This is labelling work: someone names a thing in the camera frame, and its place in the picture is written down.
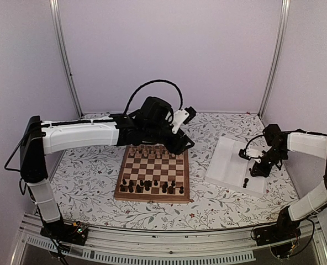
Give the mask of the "wooden chess board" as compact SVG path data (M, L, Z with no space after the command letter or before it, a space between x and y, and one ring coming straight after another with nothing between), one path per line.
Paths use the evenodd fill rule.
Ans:
M147 146L149 149L148 157L143 158L143 148ZM131 202L149 202L153 201L155 203L171 203L171 204L181 204L188 203L190 200L189 194L189 162L188 162L188 152L184 151L183 159L172 158L169 153L168 157L165 157L165 151L167 150L163 146L163 151L161 153L161 159L157 159L157 154L159 153L159 146L155 145L155 158L149 158L149 153L151 152L152 145L140 145L142 148L141 158L129 158L129 150L131 147L135 149L137 146L127 146L125 149L124 157L122 160L122 165L120 167L119 177L114 191L114 199L122 201ZM120 191L120 184L122 179L127 182L126 192ZM128 191L129 181L133 180L133 192ZM149 191L144 189L144 186L140 185L140 180L152 181L152 186ZM158 185L154 185L154 180L158 181ZM168 194L167 192L162 192L162 186L164 182L168 182L168 187L171 186L171 182L176 181L175 191L173 194ZM139 185L142 188L141 193L136 192L136 186ZM184 187L184 193L180 194L180 187Z

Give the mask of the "white plastic compartment tray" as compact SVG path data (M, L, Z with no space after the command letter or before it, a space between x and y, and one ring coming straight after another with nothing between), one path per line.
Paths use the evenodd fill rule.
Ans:
M204 180L210 184L262 198L266 195L267 179L250 175L254 160L248 161L239 157L239 151L244 147L243 142L225 136L220 137ZM249 182L247 187L243 188L245 178L248 178Z

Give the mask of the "dark wooden king piece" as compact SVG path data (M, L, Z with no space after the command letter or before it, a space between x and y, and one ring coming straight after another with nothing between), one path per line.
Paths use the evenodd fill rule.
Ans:
M145 183L145 184L144 184L144 189L145 189L146 191L149 191L150 188L151 188L151 184L150 184L150 183Z

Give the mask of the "dark chess piece corner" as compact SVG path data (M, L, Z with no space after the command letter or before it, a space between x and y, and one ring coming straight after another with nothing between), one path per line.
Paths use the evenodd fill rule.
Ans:
M127 185L126 180L122 179L122 183L120 184L120 191L121 192L126 192L126 185Z

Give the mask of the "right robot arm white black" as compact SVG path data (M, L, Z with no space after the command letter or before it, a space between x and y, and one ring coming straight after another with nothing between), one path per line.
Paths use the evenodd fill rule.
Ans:
M283 241L297 233L302 220L327 210L327 134L302 129L283 131L277 124L269 124L261 137L269 147L267 151L252 149L247 144L239 152L241 158L255 161L251 176L268 177L272 168L281 168L290 157L293 161L287 166L291 173L300 173L303 181L310 175L312 190L283 208L276 224L271 226L272 236Z

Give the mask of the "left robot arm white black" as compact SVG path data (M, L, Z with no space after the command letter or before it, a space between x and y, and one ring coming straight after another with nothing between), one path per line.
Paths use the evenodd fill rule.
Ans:
M188 124L196 113L193 107L174 111L168 102L149 96L141 108L132 113L124 111L98 119L59 122L31 117L14 149L19 153L20 162L16 172L40 211L43 227L58 240L69 234L50 187L46 155L88 146L141 144L162 144L170 153L180 155L194 145L180 127Z

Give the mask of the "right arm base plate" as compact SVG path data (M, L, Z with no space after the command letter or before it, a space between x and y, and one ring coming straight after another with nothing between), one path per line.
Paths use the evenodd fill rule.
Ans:
M272 254L279 259L289 258L300 241L300 222L291 222L290 224L273 224L251 230L251 238L256 241L258 246L269 245L287 241L281 245L275 245L271 248Z

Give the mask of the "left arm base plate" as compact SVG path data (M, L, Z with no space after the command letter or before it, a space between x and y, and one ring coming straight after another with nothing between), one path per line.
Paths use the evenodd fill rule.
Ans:
M61 242L84 246L88 236L88 224L75 221L71 224L62 219L54 222L43 222L40 234Z

